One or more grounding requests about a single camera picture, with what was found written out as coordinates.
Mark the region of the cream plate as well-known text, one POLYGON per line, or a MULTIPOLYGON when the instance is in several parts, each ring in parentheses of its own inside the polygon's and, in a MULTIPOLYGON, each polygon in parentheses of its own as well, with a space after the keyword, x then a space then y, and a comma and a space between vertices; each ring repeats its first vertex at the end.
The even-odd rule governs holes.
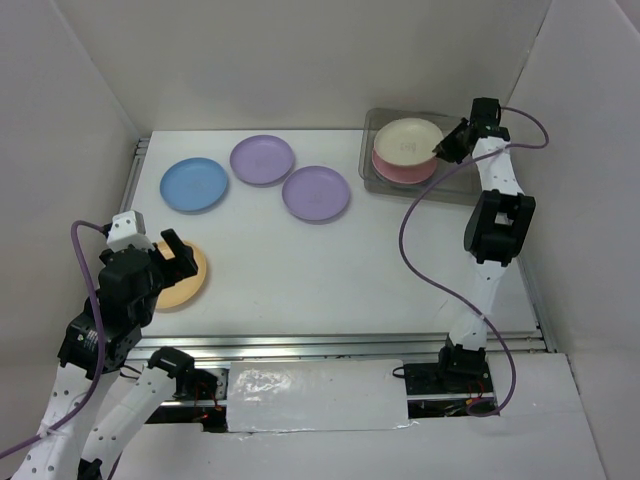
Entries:
POLYGON ((411 167, 431 160, 443 139, 442 130, 434 123, 420 118, 403 118, 378 131, 374 150, 387 163, 411 167))

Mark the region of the pink plate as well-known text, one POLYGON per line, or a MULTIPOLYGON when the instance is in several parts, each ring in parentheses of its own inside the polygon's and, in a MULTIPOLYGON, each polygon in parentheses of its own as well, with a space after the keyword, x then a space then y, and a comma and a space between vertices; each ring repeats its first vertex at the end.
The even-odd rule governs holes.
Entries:
POLYGON ((376 151, 372 153, 372 164, 383 179, 401 185, 416 185, 427 181, 436 171, 436 158, 413 166, 398 166, 385 161, 376 151))

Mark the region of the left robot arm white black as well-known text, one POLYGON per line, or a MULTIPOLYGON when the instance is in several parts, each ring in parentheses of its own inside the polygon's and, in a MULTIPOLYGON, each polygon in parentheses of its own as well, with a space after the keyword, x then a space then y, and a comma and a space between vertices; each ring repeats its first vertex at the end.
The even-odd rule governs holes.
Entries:
POLYGON ((125 447, 162 402, 196 390, 194 358, 162 347, 125 397, 105 418, 98 416, 142 328, 151 322, 159 294, 198 272, 192 248, 174 230, 161 237, 173 253, 170 259, 156 244, 131 236, 101 253, 104 266, 96 280, 85 280, 88 298, 66 329, 38 431, 1 454, 26 453, 14 478, 110 479, 125 447))

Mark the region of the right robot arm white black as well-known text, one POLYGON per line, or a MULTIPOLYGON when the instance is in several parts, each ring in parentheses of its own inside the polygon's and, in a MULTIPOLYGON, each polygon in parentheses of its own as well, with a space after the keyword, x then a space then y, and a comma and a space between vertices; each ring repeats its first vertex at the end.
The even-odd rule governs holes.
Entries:
POLYGON ((467 296, 470 311, 456 320, 439 352, 435 378, 450 392, 478 384, 487 370, 487 315, 491 313, 501 279, 521 252, 536 201, 516 180, 510 155, 511 138, 501 125, 497 99, 473 100, 470 117, 436 147, 450 163, 471 160, 477 168, 481 194, 467 223, 464 250, 474 276, 467 296))

